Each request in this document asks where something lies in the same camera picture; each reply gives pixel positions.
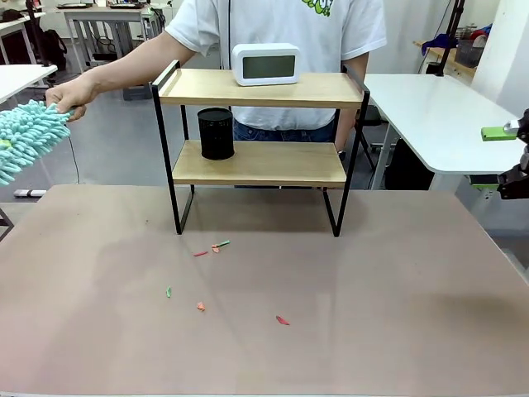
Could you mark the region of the person's right forearm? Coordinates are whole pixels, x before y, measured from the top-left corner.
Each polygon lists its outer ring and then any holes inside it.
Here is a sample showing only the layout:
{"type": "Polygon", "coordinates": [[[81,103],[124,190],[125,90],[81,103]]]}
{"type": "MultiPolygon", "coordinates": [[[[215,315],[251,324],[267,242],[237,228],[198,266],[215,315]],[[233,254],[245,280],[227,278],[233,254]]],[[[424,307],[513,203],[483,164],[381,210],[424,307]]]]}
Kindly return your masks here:
{"type": "Polygon", "coordinates": [[[153,82],[173,61],[181,65],[195,52],[166,32],[139,45],[126,56],[91,71],[94,92],[130,88],[153,82]]]}

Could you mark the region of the person's right hand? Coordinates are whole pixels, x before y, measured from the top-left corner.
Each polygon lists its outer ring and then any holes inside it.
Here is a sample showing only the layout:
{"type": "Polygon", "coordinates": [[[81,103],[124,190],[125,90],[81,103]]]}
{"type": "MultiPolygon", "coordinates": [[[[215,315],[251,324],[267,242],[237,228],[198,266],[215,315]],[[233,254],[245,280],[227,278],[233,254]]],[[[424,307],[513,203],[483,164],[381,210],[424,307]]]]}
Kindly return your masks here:
{"type": "Polygon", "coordinates": [[[56,85],[45,92],[46,105],[56,106],[62,114],[69,114],[69,121],[79,120],[86,113],[86,106],[98,95],[99,83],[88,74],[69,82],[56,85]]]}

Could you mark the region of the black stand pole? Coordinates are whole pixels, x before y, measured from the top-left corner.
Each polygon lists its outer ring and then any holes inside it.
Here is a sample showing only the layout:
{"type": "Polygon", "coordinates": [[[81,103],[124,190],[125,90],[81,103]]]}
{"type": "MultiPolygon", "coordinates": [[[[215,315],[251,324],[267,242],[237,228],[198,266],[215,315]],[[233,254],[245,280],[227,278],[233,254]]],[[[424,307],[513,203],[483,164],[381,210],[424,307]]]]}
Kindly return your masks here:
{"type": "Polygon", "coordinates": [[[52,63],[47,59],[45,48],[42,45],[41,34],[39,31],[40,27],[36,19],[36,7],[34,5],[34,0],[25,0],[25,4],[26,4],[26,10],[28,12],[28,16],[30,18],[30,24],[31,24],[32,32],[33,32],[33,37],[36,43],[36,49],[40,56],[41,63],[45,67],[51,66],[52,63]]]}

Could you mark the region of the wooden workbench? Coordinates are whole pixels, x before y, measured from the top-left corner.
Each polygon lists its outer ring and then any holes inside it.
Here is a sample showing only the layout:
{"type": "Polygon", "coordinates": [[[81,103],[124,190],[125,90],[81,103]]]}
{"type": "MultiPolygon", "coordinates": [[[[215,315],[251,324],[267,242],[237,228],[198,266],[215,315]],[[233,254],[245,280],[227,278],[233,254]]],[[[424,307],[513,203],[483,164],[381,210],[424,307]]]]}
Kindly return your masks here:
{"type": "MultiPolygon", "coordinates": [[[[430,63],[440,63],[444,52],[444,49],[437,47],[427,49],[426,54],[419,63],[419,73],[425,74],[427,71],[427,66],[430,63]]],[[[452,49],[446,61],[444,74],[450,75],[455,79],[466,79],[472,82],[477,68],[469,68],[459,62],[456,62],[455,55],[456,49],[452,49]]]]}

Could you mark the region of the person in white T-shirt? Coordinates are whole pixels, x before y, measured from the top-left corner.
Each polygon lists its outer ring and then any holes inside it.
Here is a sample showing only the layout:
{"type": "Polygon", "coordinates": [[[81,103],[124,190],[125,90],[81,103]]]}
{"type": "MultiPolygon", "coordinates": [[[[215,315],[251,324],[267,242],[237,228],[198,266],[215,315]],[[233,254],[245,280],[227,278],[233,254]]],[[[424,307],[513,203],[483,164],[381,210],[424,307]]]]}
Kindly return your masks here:
{"type": "MultiPolygon", "coordinates": [[[[166,28],[179,44],[206,54],[217,46],[224,66],[239,44],[289,43],[303,73],[365,75],[369,53],[386,45],[383,0],[183,0],[166,28]]],[[[342,144],[352,111],[325,108],[233,107],[238,141],[342,144]]]]}

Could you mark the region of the black bag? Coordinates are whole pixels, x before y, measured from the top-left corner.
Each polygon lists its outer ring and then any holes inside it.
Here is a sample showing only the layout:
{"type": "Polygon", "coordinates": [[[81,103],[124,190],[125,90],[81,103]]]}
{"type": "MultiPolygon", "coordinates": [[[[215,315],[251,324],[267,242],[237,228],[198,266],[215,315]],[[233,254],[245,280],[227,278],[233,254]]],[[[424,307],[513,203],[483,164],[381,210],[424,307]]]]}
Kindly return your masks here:
{"type": "Polygon", "coordinates": [[[59,71],[66,69],[67,47],[57,31],[49,29],[42,32],[41,43],[45,52],[45,59],[55,65],[59,71]]]}

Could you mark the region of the white digital alarm clock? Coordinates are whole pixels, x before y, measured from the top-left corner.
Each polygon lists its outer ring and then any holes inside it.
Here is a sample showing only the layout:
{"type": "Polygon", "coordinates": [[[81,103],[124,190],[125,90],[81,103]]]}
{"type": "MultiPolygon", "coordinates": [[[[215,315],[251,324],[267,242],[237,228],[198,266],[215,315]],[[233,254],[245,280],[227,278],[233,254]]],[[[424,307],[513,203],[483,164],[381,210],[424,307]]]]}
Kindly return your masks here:
{"type": "Polygon", "coordinates": [[[289,43],[239,44],[231,53],[231,70],[243,87],[295,84],[299,57],[299,48],[289,43]]]}

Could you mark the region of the black tripod pole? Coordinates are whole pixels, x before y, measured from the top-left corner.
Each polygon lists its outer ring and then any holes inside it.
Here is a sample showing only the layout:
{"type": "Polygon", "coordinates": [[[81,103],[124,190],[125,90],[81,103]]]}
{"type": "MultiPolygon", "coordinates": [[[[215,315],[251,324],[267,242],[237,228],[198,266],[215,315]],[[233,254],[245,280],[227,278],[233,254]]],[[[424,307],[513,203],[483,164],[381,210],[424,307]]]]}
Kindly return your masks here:
{"type": "Polygon", "coordinates": [[[452,45],[455,43],[455,34],[460,22],[460,18],[464,12],[464,6],[465,6],[465,0],[455,0],[454,1],[454,7],[453,11],[450,16],[450,21],[447,27],[447,47],[444,50],[443,56],[441,58],[441,62],[437,67],[435,76],[436,77],[443,77],[444,76],[444,69],[446,67],[446,62],[448,60],[448,56],[450,54],[450,51],[452,49],[452,45]]]}

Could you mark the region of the large white table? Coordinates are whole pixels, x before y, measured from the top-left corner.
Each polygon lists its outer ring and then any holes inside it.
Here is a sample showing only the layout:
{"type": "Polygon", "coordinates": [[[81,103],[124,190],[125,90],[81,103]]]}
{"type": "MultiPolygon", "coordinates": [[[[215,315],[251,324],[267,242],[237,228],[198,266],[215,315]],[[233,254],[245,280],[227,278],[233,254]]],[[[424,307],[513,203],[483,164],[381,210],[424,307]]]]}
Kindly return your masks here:
{"type": "Polygon", "coordinates": [[[481,137],[482,127],[503,126],[514,115],[450,76],[367,74],[365,85],[388,121],[372,189],[380,187],[397,136],[433,172],[432,190],[455,193],[467,176],[501,174],[520,160],[522,142],[481,137]]]}

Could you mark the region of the black mesh pen holder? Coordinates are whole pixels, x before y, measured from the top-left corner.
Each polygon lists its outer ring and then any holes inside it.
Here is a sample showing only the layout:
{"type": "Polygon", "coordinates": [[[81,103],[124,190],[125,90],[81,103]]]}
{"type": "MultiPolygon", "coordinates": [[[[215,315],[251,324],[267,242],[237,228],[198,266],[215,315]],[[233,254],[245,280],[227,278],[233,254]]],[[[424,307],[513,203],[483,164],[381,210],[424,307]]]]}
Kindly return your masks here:
{"type": "Polygon", "coordinates": [[[226,108],[206,108],[198,112],[202,157],[226,160],[235,154],[233,116],[226,108]]]}

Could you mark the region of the blue cloth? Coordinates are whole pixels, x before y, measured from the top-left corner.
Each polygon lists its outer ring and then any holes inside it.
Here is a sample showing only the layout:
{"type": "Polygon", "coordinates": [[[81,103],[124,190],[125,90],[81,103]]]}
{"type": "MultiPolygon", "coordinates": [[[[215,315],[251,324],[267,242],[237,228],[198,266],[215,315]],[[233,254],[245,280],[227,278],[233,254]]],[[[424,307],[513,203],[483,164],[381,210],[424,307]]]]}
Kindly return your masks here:
{"type": "Polygon", "coordinates": [[[450,37],[449,34],[442,33],[430,41],[425,41],[422,44],[421,53],[425,56],[430,48],[452,49],[456,48],[457,44],[458,40],[455,37],[450,37]]]}

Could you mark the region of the white background desk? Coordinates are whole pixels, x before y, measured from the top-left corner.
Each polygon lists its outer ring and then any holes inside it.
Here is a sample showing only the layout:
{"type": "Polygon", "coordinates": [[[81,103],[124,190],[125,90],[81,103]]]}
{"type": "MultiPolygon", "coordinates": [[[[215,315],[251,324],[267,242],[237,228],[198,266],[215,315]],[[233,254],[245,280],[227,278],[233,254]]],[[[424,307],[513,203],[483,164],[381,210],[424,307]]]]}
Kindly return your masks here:
{"type": "Polygon", "coordinates": [[[7,57],[6,47],[2,39],[4,36],[9,36],[17,32],[20,32],[22,34],[22,37],[24,40],[24,49],[29,58],[28,64],[33,64],[33,65],[37,64],[36,57],[31,47],[31,43],[30,43],[30,40],[27,34],[26,26],[25,26],[25,24],[29,21],[30,21],[30,17],[24,16],[12,22],[0,22],[0,54],[2,55],[2,58],[6,65],[9,65],[10,62],[7,57]]]}

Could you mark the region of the teal chenille duster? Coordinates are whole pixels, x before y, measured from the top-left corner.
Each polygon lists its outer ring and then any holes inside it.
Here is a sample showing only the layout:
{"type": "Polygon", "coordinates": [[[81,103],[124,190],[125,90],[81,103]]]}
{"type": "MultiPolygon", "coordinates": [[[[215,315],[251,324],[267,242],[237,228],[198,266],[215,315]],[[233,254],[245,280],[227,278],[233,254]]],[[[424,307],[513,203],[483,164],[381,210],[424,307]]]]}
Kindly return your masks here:
{"type": "Polygon", "coordinates": [[[0,111],[0,185],[13,182],[18,173],[68,138],[72,114],[36,100],[0,111]]]}

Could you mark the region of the two-tier wood metal shelf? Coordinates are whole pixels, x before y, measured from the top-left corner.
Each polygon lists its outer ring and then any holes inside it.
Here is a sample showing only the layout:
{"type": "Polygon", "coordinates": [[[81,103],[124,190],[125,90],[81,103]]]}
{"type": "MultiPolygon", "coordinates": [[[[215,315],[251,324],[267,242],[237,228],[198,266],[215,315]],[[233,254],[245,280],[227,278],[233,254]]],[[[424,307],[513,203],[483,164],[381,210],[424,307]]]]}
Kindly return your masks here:
{"type": "Polygon", "coordinates": [[[152,97],[164,158],[174,227],[183,232],[194,196],[184,208],[178,206],[175,188],[187,185],[280,186],[321,189],[334,236],[339,236],[350,192],[355,159],[342,167],[331,143],[295,143],[238,141],[236,153],[227,160],[201,157],[197,141],[185,133],[176,161],[170,159],[164,124],[163,105],[180,107],[182,124],[188,123],[186,107],[218,105],[226,108],[329,108],[340,112],[358,108],[353,147],[360,144],[360,134],[370,100],[370,91],[355,71],[345,65],[340,73],[301,74],[295,84],[240,86],[231,71],[221,69],[184,69],[173,61],[152,83],[152,97]]]}

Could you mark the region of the black box under table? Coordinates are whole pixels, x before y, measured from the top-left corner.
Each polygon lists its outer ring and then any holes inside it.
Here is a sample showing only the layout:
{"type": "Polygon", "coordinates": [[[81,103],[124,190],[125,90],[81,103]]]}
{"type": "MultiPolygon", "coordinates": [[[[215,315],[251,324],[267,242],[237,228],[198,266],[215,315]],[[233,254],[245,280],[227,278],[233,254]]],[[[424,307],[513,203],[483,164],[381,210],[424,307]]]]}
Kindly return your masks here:
{"type": "Polygon", "coordinates": [[[400,138],[385,170],[384,187],[387,190],[428,190],[433,177],[434,173],[421,162],[405,140],[400,138]]]}

